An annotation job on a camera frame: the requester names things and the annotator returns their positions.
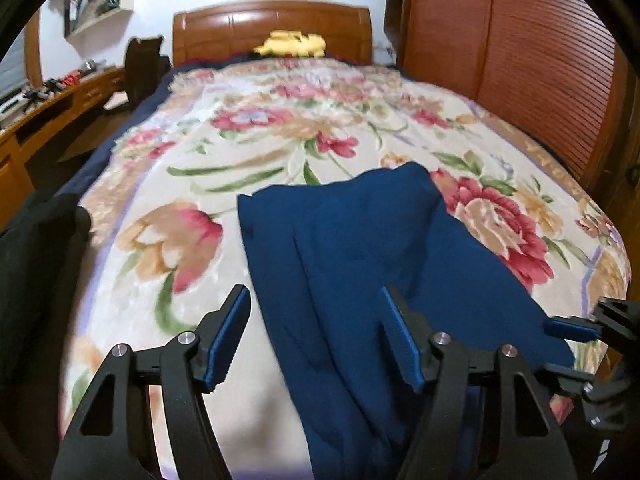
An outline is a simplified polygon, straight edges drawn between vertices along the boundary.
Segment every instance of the window blind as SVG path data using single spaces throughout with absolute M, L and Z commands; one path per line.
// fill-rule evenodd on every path
M 11 90 L 25 85 L 28 81 L 24 63 L 23 29 L 0 61 L 0 98 Z

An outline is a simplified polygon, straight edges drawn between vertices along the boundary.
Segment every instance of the dark blue bed sheet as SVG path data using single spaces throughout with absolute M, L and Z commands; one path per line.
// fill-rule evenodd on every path
M 98 179 L 100 174 L 109 165 L 111 150 L 115 141 L 126 133 L 130 128 L 146 121 L 158 107 L 169 97 L 169 85 L 177 74 L 190 72 L 198 68 L 213 68 L 220 70 L 225 66 L 249 61 L 252 58 L 249 54 L 235 56 L 223 62 L 213 61 L 192 61 L 184 63 L 168 72 L 163 78 L 153 95 L 140 103 L 140 106 L 132 113 L 129 120 L 111 137 L 105 140 L 92 154 L 82 168 L 63 186 L 57 194 L 76 193 L 84 195 L 91 185 Z

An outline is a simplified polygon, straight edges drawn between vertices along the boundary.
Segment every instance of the wooden floor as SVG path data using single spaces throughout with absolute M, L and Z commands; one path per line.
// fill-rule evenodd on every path
M 129 116 L 128 109 L 106 114 L 97 107 L 60 131 L 26 164 L 35 188 L 51 194 L 59 190 Z

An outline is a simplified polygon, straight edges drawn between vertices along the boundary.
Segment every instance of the pikachu plush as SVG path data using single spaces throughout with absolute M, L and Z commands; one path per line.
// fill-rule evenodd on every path
M 325 48 L 326 41 L 318 34 L 274 30 L 264 45 L 254 48 L 254 52 L 263 56 L 322 57 Z

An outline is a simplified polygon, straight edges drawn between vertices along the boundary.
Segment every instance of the navy blue fabric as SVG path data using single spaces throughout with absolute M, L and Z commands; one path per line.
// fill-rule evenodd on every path
M 316 480 L 392 478 L 424 398 L 401 380 L 378 316 L 386 284 L 434 330 L 535 368 L 571 366 L 540 306 L 446 211 L 409 163 L 328 186 L 238 197 L 262 316 L 305 430 Z
M 225 66 L 235 63 L 248 61 L 249 55 L 236 56 L 224 62 L 213 61 L 193 61 L 184 63 L 168 72 L 162 78 L 158 88 L 153 95 L 140 103 L 140 106 L 132 113 L 127 122 L 118 129 L 111 137 L 105 140 L 91 155 L 89 160 L 80 168 L 80 170 L 58 191 L 57 194 L 75 193 L 83 195 L 98 179 L 100 174 L 109 165 L 111 158 L 111 150 L 115 145 L 115 141 L 126 133 L 130 128 L 146 121 L 158 107 L 169 97 L 169 85 L 174 80 L 175 75 L 183 72 L 189 72 L 198 68 L 213 68 L 220 70 Z

